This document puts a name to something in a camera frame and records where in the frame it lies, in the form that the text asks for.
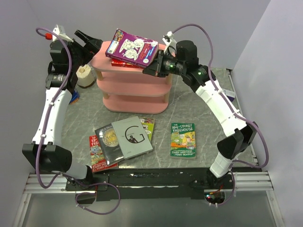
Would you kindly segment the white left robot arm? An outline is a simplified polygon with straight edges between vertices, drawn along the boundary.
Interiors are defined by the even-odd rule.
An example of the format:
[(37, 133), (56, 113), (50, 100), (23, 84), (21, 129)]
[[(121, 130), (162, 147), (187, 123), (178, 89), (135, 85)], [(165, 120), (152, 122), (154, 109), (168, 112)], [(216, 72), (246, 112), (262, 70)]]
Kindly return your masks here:
[(68, 37), (60, 25), (56, 25), (53, 31), (38, 27), (36, 32), (52, 41), (52, 60), (47, 69), (45, 106), (39, 127), (31, 143), (23, 145), (22, 153), (35, 169), (43, 188), (49, 188), (49, 185), (43, 184), (40, 174), (48, 172), (55, 176), (63, 175), (77, 182), (81, 189), (88, 190), (94, 184), (92, 170), (88, 165), (75, 161), (72, 153), (61, 147), (62, 126), (77, 85), (76, 72), (99, 52), (103, 41), (76, 30), (75, 35), (85, 43), (81, 46)]

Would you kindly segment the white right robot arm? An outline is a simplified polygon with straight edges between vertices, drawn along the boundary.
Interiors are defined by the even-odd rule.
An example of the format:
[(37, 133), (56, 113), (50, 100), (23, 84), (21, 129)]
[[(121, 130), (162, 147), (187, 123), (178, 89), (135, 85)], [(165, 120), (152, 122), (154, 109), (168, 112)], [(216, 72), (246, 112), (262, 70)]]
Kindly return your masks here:
[(199, 64), (197, 46), (192, 41), (177, 42), (175, 55), (159, 50), (143, 73), (161, 78), (169, 74), (181, 76), (217, 118), (226, 137), (217, 143), (218, 155), (210, 167), (207, 183), (211, 188), (218, 188), (232, 162), (252, 143), (256, 130), (243, 116), (236, 116), (239, 110), (220, 89), (215, 75), (207, 66)]

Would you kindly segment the purple 117-storey treehouse book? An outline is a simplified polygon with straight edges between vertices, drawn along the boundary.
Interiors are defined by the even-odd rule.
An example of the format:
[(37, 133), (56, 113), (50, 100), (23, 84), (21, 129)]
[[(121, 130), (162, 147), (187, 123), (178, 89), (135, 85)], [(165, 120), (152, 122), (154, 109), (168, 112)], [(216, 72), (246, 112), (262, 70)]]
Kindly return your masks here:
[(159, 43), (117, 29), (105, 55), (111, 59), (146, 68), (158, 53)]

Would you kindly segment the green 104-storey treehouse book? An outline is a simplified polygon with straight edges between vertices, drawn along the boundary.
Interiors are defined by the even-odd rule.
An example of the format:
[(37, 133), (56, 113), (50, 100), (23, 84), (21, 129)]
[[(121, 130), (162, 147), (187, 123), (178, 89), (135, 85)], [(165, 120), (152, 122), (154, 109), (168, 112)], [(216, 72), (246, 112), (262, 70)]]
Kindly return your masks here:
[(170, 157), (196, 158), (196, 134), (194, 123), (171, 124)]

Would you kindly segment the red 156-storey treehouse book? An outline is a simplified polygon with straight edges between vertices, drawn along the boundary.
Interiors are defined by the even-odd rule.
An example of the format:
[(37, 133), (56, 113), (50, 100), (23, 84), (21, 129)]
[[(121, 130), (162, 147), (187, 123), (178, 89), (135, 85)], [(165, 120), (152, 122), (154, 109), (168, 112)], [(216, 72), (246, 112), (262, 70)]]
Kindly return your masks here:
[(142, 69), (142, 67), (140, 67), (140, 66), (133, 65), (133, 64), (130, 64), (130, 63), (127, 63), (127, 62), (124, 62), (124, 61), (116, 60), (116, 59), (111, 60), (111, 66)]

